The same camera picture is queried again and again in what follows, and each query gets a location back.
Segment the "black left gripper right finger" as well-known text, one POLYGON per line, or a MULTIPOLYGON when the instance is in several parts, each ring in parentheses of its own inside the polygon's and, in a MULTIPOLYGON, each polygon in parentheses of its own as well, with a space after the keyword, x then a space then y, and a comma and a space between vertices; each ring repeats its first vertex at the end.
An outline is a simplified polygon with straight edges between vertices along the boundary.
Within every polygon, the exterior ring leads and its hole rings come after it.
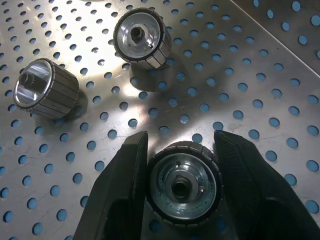
POLYGON ((320 240, 320 228, 302 201, 252 142, 217 130, 214 143, 239 240, 320 240))

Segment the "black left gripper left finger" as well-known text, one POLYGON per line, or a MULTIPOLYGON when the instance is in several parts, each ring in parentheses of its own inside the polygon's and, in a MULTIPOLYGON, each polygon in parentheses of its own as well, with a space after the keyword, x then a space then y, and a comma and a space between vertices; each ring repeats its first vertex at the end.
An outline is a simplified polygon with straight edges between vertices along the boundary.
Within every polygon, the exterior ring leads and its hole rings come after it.
POLYGON ((73 240, 140 240, 148 156, 148 133, 127 137, 96 179, 73 240))

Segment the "ribbed metal roller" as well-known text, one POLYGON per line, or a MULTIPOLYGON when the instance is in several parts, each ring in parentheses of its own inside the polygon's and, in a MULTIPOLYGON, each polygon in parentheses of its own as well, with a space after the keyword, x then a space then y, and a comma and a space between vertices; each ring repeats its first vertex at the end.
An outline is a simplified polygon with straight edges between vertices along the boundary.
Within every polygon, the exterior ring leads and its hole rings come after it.
POLYGON ((171 54, 172 39, 163 18, 151 8, 126 12, 113 31, 116 53, 125 62, 143 69, 158 69, 171 54))
POLYGON ((13 100, 22 111, 60 119, 75 106, 79 90, 72 73, 47 58, 38 58, 18 76, 13 100))
POLYGON ((147 164, 146 199, 163 221, 192 228, 209 221, 223 199, 223 181, 215 155, 192 141, 178 141, 147 164))

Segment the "perforated steel tray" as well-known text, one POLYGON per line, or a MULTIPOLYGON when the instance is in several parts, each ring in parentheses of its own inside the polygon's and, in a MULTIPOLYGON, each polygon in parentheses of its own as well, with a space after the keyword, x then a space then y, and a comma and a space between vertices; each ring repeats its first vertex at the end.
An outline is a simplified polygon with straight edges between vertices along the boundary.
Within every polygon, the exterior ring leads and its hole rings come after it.
POLYGON ((74 240, 95 180, 125 139, 152 157, 224 130, 256 145, 320 226, 320 0, 0 0, 0 240, 74 240), (155 10, 172 39, 163 69, 121 59, 124 13, 155 10), (20 72, 73 73, 63 118, 20 110, 20 72))

